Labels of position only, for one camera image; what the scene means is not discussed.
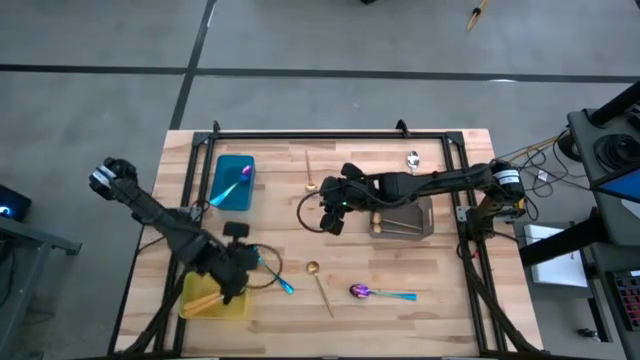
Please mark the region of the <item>laptop with blue screen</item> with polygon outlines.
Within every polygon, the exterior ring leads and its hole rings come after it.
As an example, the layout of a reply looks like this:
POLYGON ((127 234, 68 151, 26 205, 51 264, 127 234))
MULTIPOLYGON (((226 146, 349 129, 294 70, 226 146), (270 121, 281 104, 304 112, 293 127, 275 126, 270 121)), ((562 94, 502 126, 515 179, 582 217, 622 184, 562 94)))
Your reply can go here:
POLYGON ((591 190, 620 199, 623 207, 640 219, 640 165, 621 168, 597 179, 591 190))

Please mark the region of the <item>wooden-handled brush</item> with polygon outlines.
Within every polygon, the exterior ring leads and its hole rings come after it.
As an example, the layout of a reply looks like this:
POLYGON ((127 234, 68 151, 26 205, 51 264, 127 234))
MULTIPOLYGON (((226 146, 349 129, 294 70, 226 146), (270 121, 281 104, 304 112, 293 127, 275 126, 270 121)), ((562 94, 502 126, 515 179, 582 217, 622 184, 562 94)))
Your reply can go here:
POLYGON ((470 18, 466 25, 466 31, 471 32, 477 25, 481 16, 486 12, 490 0, 481 0, 480 3, 472 10, 470 18))

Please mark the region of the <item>black keyboard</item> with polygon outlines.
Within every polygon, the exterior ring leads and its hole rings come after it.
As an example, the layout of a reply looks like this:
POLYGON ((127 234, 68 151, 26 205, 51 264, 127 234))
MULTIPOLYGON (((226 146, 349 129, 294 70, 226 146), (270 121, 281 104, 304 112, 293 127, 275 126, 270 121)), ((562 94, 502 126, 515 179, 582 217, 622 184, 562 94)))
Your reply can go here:
POLYGON ((624 332, 640 335, 640 270, 607 272, 606 279, 624 332))

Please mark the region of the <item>grey plastic bin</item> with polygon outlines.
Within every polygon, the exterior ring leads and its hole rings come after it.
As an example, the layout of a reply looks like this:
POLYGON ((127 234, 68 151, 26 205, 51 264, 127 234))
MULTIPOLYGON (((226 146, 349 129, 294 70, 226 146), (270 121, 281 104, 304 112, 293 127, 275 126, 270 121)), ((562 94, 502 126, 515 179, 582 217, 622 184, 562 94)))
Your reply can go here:
POLYGON ((373 212, 370 216, 369 234, 372 238, 421 241, 433 235, 434 232, 435 232, 435 225, 434 225, 433 202, 430 197, 421 198, 410 204, 392 208, 392 209, 377 210, 376 212, 373 212), (371 229, 371 227, 375 225, 372 222, 372 216, 374 213, 380 213, 384 219, 395 220, 402 223, 419 226, 422 228, 422 230, 421 231, 414 230, 414 229, 400 227, 400 226, 392 225, 388 223, 377 224, 377 225, 380 225, 382 228, 421 232, 421 235, 407 236, 407 235, 389 234, 389 233, 376 234, 371 229))

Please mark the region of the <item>teal plastic bin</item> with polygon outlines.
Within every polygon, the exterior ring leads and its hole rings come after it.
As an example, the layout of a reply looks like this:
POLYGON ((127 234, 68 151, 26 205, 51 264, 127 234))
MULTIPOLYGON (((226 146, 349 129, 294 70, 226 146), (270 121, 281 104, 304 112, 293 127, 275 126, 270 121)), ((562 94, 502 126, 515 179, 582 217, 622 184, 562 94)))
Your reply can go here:
POLYGON ((238 185, 219 206, 214 207, 223 211, 250 209, 255 180, 255 159, 250 155, 220 155, 217 158, 209 201, 238 181, 241 170, 247 165, 253 166, 252 179, 238 185))

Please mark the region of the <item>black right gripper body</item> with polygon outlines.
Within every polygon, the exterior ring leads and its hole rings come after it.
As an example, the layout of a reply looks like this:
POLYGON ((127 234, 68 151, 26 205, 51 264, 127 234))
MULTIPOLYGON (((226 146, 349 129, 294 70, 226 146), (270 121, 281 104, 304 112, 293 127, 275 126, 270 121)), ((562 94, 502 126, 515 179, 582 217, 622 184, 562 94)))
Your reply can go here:
POLYGON ((327 213, 344 211, 371 211, 373 200, 372 182, 364 172, 353 163, 345 163, 340 171, 341 177, 326 177, 320 188, 320 205, 327 213))

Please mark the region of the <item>black device with blue light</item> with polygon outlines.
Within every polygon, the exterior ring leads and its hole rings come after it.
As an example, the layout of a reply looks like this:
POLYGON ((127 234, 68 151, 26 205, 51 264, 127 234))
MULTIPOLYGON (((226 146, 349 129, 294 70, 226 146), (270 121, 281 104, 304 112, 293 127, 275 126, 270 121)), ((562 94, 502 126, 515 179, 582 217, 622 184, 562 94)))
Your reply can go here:
POLYGON ((0 217, 23 222, 32 200, 0 184, 0 217))

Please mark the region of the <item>yellow plastic bin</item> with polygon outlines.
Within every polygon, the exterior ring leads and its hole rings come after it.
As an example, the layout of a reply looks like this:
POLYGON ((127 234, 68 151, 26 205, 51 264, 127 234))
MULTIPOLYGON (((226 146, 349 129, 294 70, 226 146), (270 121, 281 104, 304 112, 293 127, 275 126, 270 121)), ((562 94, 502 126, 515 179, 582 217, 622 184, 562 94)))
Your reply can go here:
POLYGON ((207 320, 243 320, 246 318, 249 309, 248 292, 240 296, 233 297, 228 305, 221 302, 193 317, 183 317, 183 306, 209 294, 221 294, 221 287, 209 275, 200 276, 195 272, 189 272, 183 282, 182 294, 180 296, 179 316, 183 319, 207 319, 207 320))

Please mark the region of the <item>black aluminium table frame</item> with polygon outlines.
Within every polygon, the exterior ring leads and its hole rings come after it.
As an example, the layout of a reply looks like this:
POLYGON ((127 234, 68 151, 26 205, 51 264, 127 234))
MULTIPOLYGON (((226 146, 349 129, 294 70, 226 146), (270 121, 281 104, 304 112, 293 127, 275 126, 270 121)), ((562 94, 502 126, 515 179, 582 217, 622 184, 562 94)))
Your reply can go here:
POLYGON ((305 196, 309 152, 313 181, 337 175, 347 162, 368 173, 403 171, 407 154, 419 154, 423 173, 486 162, 494 155, 485 129, 222 131, 203 147, 191 130, 167 133, 153 195, 163 205, 207 198, 220 155, 250 155, 257 165, 250 209, 210 209, 203 225, 220 234, 228 221, 250 226, 253 242, 272 246, 282 257, 284 278, 249 293, 243 320, 185 320, 171 313, 154 356, 185 357, 476 357, 482 349, 510 349, 484 302, 467 285, 457 256, 455 209, 480 201, 479 193, 438 195, 433 200, 435 232, 422 241, 374 239, 369 218, 350 213, 343 232, 320 234, 319 205, 305 196), (319 277, 335 317, 306 271, 319 263, 319 277), (371 296, 349 288, 413 293, 416 301, 371 296))

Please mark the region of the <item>grey equipment cart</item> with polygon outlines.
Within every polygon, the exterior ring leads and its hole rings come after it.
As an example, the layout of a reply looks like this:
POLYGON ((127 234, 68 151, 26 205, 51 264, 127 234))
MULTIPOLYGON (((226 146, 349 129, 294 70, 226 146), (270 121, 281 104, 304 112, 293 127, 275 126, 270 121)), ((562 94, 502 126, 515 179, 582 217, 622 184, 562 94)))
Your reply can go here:
MULTIPOLYGON (((640 81, 599 108, 569 113, 567 120, 590 190, 597 179, 640 165, 640 81)), ((640 219, 620 199, 592 192, 613 243, 640 246, 640 219)))

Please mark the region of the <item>black stand beam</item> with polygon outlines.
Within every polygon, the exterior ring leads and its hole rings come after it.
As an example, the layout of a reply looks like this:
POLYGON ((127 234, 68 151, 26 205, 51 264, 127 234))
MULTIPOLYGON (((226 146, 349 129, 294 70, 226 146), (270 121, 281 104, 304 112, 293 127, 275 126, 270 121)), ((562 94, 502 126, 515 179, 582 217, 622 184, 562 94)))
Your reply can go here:
POLYGON ((604 218, 596 207, 592 208, 586 220, 527 245, 521 248, 519 253, 523 266, 531 267, 578 251, 594 243, 613 243, 604 218))

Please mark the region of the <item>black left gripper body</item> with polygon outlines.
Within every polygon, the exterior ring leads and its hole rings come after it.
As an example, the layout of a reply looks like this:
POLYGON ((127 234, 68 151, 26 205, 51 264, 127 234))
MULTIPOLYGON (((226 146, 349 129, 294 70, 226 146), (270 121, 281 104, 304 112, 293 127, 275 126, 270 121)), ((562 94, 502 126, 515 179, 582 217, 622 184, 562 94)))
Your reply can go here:
POLYGON ((258 266, 258 250, 252 244, 233 241, 228 245, 210 245, 201 270, 219 283, 247 283, 249 272, 258 266))

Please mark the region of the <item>white box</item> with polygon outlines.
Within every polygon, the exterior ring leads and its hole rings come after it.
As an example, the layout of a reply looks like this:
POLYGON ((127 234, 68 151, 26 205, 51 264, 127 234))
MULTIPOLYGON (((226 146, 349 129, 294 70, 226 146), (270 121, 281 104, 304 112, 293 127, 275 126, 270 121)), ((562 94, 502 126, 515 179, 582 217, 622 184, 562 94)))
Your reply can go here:
MULTIPOLYGON (((532 245, 561 232, 560 228, 540 225, 525 225, 524 236, 527 245, 532 245)), ((587 288, 582 255, 579 250, 558 256, 531 267, 535 283, 587 288)))

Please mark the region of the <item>grey side table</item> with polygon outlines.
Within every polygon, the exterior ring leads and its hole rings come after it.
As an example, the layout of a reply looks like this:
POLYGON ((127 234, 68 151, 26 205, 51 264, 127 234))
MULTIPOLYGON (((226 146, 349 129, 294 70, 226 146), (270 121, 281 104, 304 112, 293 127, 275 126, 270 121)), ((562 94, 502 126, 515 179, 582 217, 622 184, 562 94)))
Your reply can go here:
POLYGON ((0 360, 11 356, 50 252, 77 256, 81 248, 79 242, 0 217, 0 360))

